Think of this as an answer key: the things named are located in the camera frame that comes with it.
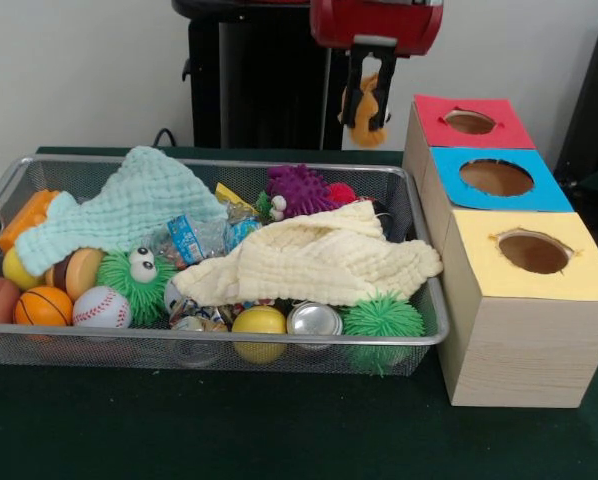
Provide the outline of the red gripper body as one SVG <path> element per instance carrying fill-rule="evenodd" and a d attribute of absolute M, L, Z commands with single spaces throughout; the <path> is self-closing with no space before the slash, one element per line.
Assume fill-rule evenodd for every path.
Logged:
<path fill-rule="evenodd" d="M 310 3 L 310 28 L 322 46 L 385 46 L 398 57 L 423 56 L 440 30 L 442 1 L 324 0 Z"/>

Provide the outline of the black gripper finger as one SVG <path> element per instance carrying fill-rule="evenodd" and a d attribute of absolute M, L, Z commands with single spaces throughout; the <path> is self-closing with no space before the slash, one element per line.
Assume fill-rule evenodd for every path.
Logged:
<path fill-rule="evenodd" d="M 366 58 L 364 48 L 351 48 L 349 51 L 349 71 L 343 102 L 343 122 L 354 123 L 356 111 L 363 97 L 361 80 L 363 61 Z"/>
<path fill-rule="evenodd" d="M 382 55 L 381 66 L 377 74 L 376 86 L 373 96 L 377 102 L 377 113 L 372 117 L 372 130 L 376 131 L 384 127 L 388 109 L 388 99 L 391 81 L 394 75 L 396 58 L 393 55 Z"/>

